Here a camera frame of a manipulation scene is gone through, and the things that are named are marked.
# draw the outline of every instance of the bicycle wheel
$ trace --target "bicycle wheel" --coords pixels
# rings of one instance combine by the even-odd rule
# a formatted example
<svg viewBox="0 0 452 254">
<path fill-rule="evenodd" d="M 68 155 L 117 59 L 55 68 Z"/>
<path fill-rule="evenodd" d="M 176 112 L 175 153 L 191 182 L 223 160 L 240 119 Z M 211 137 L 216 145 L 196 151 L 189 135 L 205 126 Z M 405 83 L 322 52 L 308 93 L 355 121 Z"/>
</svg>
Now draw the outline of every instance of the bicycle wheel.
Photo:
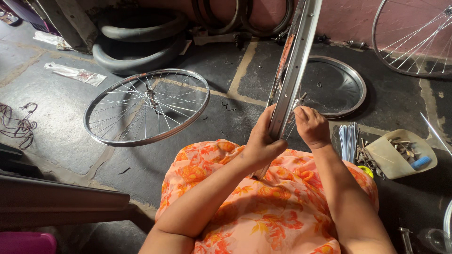
<svg viewBox="0 0 452 254">
<path fill-rule="evenodd" d="M 142 146 L 170 137 L 193 123 L 210 98 L 207 81 L 181 69 L 128 77 L 97 96 L 84 116 L 96 141 L 118 147 Z"/>
<path fill-rule="evenodd" d="M 391 69 L 429 77 L 452 72 L 452 5 L 445 0 L 383 0 L 375 16 L 372 43 Z"/>
<path fill-rule="evenodd" d="M 294 105 L 297 105 L 295 102 L 299 96 L 301 79 L 314 41 L 321 5 L 322 0 L 301 0 L 298 2 L 297 10 L 293 16 L 267 102 L 267 106 L 272 105 L 275 99 L 278 103 L 269 127 L 269 134 L 273 140 L 283 137 Z M 280 84 L 280 91 L 275 92 Z M 254 172 L 251 176 L 262 179 L 269 166 Z"/>
</svg>

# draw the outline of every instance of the orange floral dress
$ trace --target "orange floral dress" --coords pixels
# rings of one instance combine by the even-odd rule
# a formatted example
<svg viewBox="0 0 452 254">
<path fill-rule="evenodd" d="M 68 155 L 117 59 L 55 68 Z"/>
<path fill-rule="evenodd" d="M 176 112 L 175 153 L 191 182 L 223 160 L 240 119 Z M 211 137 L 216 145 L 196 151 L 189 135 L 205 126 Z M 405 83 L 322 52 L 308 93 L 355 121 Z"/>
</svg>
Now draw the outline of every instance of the orange floral dress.
<svg viewBox="0 0 452 254">
<path fill-rule="evenodd" d="M 244 149 L 224 139 L 183 148 L 166 173 L 156 219 L 177 198 Z M 378 210 L 373 179 L 344 162 Z M 245 178 L 196 240 L 193 253 L 340 253 L 311 153 L 287 149 L 261 181 Z"/>
</svg>

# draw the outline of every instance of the black inner tube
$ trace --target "black inner tube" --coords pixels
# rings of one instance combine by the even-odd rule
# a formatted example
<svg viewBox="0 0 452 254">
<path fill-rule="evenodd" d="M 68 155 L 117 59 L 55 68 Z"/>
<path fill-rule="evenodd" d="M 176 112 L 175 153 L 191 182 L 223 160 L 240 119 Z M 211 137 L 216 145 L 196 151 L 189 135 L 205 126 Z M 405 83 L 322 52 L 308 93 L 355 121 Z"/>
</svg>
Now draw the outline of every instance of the black inner tube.
<svg viewBox="0 0 452 254">
<path fill-rule="evenodd" d="M 253 12 L 253 1 L 254 0 L 248 0 L 248 5 L 246 8 L 246 16 L 248 18 L 251 17 L 251 13 Z M 212 8 L 210 7 L 210 0 L 204 0 L 204 9 L 206 10 L 207 17 L 209 17 L 210 21 L 213 23 L 213 25 L 217 27 L 223 27 L 225 24 L 220 21 L 215 14 L 212 12 Z"/>
<path fill-rule="evenodd" d="M 281 30 L 285 29 L 292 17 L 292 13 L 293 13 L 293 0 L 286 0 L 286 14 L 281 20 L 281 23 L 279 23 L 279 25 L 276 26 L 275 28 L 266 31 L 261 31 L 253 27 L 253 25 L 251 25 L 249 21 L 249 17 L 247 17 L 247 15 L 244 13 L 241 15 L 240 19 L 242 21 L 243 27 L 247 29 L 250 33 L 259 37 L 267 37 L 273 34 L 277 34 Z"/>
<path fill-rule="evenodd" d="M 211 34 L 226 34 L 232 32 L 236 27 L 240 25 L 240 17 L 244 15 L 246 17 L 246 5 L 244 4 L 244 1 L 242 0 L 235 0 L 235 13 L 232 17 L 232 20 L 229 24 L 227 24 L 223 28 L 213 28 L 209 26 L 206 22 L 206 20 L 202 17 L 201 10 L 199 9 L 199 1 L 198 0 L 192 0 L 192 6 L 193 6 L 193 12 L 195 13 L 196 18 L 200 22 L 200 24 L 209 31 Z"/>
</svg>

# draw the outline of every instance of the bolt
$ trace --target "bolt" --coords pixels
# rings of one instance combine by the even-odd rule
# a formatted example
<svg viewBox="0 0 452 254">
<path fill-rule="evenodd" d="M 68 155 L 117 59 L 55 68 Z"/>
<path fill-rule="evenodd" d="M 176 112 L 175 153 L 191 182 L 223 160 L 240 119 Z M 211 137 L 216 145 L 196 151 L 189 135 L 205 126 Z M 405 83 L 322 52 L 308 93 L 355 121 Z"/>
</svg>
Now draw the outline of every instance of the bolt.
<svg viewBox="0 0 452 254">
<path fill-rule="evenodd" d="M 402 241 L 405 248 L 405 254 L 413 254 L 413 248 L 411 247 L 410 233 L 411 231 L 404 227 L 399 227 L 399 231 L 402 234 Z"/>
</svg>

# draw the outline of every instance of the metal rod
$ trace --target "metal rod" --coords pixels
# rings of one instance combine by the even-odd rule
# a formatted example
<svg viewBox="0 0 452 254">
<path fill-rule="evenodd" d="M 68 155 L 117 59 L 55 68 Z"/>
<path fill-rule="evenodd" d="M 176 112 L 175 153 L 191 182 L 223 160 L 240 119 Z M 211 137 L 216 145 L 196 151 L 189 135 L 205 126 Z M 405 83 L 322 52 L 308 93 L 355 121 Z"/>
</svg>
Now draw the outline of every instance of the metal rod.
<svg viewBox="0 0 452 254">
<path fill-rule="evenodd" d="M 438 133 L 436 132 L 435 129 L 433 129 L 433 126 L 428 122 L 427 118 L 425 118 L 425 116 L 421 113 L 422 118 L 424 119 L 424 121 L 428 124 L 428 126 L 430 127 L 430 129 L 432 129 L 433 133 L 435 133 L 435 136 L 439 139 L 439 141 L 441 142 L 441 144 L 443 144 L 444 148 L 446 148 L 446 150 L 449 152 L 449 154 L 452 156 L 452 153 L 450 152 L 449 148 L 447 148 L 446 144 L 443 142 L 443 140 L 439 137 Z"/>
</svg>

